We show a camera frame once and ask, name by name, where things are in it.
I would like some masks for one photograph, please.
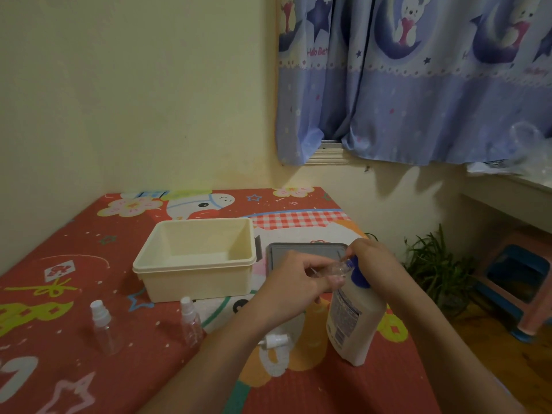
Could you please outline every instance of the yellow wall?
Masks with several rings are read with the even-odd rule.
[[[92,177],[86,163],[95,159],[93,153],[88,161],[77,153],[86,132],[106,191],[319,185],[396,252],[404,250],[404,236],[424,234],[440,221],[450,227],[455,248],[468,250],[480,232],[502,220],[460,198],[463,171],[455,166],[370,163],[367,173],[368,162],[361,160],[353,166],[281,166],[273,139],[275,0],[41,0],[41,5],[49,22],[36,37],[61,53],[56,57],[61,64],[50,53],[57,68],[44,70],[41,78],[60,72],[68,92],[73,90],[67,113],[75,135],[64,148],[79,163],[67,168]],[[30,27],[11,20],[3,26],[14,32]],[[55,106],[44,107],[46,119]],[[94,186],[87,197],[98,196]]]
[[[0,0],[0,274],[103,194],[41,0]]]

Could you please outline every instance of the potted plant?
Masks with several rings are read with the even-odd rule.
[[[473,285],[473,258],[454,258],[446,248],[441,224],[435,234],[417,238],[412,245],[405,238],[405,269],[446,317],[459,315],[469,302],[467,293]]]

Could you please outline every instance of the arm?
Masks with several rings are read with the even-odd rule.
[[[194,358],[142,409],[142,413],[219,413],[257,343],[273,328],[302,313],[321,293],[344,279],[312,279],[305,270],[333,263],[328,258],[288,252],[259,292],[206,341]]]
[[[347,250],[352,255],[409,329],[443,413],[524,412],[385,246],[358,239]]]

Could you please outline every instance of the small spray bottle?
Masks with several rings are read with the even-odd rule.
[[[107,355],[118,353],[123,345],[122,335],[115,319],[100,300],[90,304],[94,335],[102,351]]]
[[[202,321],[189,296],[180,299],[182,312],[182,334],[189,348],[199,347],[203,341]]]

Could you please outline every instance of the pink stool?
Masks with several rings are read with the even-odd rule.
[[[513,315],[510,333],[530,342],[552,320],[552,235],[533,227],[516,229],[479,264],[475,289]]]

